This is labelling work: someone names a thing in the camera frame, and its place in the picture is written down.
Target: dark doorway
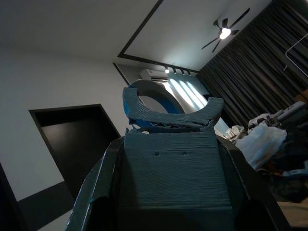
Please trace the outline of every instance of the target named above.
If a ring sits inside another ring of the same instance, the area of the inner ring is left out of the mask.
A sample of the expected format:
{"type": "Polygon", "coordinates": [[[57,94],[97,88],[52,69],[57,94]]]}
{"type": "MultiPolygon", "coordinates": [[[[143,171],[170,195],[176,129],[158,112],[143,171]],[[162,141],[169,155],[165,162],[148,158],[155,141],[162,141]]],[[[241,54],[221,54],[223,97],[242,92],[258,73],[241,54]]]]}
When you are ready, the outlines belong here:
{"type": "Polygon", "coordinates": [[[100,104],[30,113],[76,199],[84,178],[119,133],[100,104]]]}

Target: dark gray curtain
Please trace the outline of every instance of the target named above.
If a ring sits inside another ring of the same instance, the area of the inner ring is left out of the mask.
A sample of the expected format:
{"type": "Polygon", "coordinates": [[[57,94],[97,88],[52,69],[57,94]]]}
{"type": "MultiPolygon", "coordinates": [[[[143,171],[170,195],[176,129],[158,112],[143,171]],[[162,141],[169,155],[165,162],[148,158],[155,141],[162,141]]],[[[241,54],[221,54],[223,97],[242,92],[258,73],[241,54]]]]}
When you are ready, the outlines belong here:
{"type": "MultiPolygon", "coordinates": [[[[285,57],[308,33],[308,21],[289,2],[272,2],[198,75],[214,97],[225,100],[224,109],[235,124],[247,126],[261,113],[285,109],[308,88],[307,77],[285,57]]],[[[290,55],[307,70],[308,37],[290,55]]]]}

